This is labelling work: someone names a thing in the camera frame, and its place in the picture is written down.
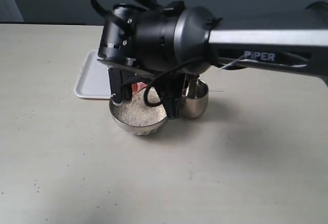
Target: robotic arm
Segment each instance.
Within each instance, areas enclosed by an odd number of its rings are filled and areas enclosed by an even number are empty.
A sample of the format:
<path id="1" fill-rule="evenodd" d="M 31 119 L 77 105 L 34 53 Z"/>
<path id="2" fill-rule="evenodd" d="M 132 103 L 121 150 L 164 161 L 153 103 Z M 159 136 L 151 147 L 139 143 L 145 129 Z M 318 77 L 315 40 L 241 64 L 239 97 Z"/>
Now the robotic arm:
<path id="1" fill-rule="evenodd" d="M 183 88 L 210 66 L 266 69 L 328 81 L 325 2 L 230 21 L 205 7 L 186 7 L 183 1 L 167 6 L 156 0 L 135 1 L 141 6 L 117 4 L 106 10 L 91 0 L 105 19 L 98 60 L 109 67 L 111 100 L 116 105 L 131 101 L 131 85 L 144 82 L 146 105 L 163 104 L 168 119 L 179 118 Z M 148 102 L 151 87 L 161 99 L 157 104 Z"/>

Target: white tray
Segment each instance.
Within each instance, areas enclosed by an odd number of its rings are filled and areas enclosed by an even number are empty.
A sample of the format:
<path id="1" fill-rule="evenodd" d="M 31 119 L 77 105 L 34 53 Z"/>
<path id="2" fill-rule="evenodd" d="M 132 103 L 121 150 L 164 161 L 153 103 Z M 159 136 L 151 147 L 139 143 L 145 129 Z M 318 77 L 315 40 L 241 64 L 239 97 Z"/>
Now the white tray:
<path id="1" fill-rule="evenodd" d="M 90 51 L 77 78 L 74 94 L 87 99 L 110 99 L 108 67 L 97 61 L 98 50 Z"/>

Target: stainless steel cup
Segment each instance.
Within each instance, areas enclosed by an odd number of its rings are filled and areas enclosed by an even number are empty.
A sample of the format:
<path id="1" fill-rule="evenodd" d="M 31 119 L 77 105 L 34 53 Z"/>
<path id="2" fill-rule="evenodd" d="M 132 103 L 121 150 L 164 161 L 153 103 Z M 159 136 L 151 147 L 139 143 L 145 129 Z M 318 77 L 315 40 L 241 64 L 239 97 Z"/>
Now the stainless steel cup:
<path id="1" fill-rule="evenodd" d="M 185 118 L 198 118 L 205 112 L 209 103 L 209 87 L 200 79 L 188 80 L 182 91 L 180 112 Z"/>

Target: white table surface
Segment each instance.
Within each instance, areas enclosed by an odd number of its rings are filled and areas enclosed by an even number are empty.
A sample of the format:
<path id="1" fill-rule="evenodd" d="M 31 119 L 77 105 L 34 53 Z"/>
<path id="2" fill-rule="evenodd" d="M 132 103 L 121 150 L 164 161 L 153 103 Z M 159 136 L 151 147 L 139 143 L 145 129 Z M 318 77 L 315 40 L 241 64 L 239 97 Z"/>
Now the white table surface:
<path id="1" fill-rule="evenodd" d="M 101 30 L 0 25 L 0 223 L 327 223 L 321 80 L 213 68 L 201 119 L 137 137 L 72 93 Z"/>

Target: rice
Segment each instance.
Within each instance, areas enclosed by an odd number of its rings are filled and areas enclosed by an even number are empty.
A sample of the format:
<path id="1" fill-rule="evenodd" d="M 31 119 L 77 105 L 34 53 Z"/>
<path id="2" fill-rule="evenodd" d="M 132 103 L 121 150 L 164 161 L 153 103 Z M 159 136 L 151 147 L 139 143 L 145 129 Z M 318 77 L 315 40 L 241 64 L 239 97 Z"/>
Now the rice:
<path id="1" fill-rule="evenodd" d="M 135 127 L 149 126 L 166 117 L 166 111 L 163 105 L 158 107 L 148 107 L 144 102 L 145 89 L 138 92 L 132 97 L 128 104 L 114 107 L 114 116 L 122 123 Z M 150 103 L 157 103 L 160 101 L 157 92 L 151 88 L 148 94 Z"/>

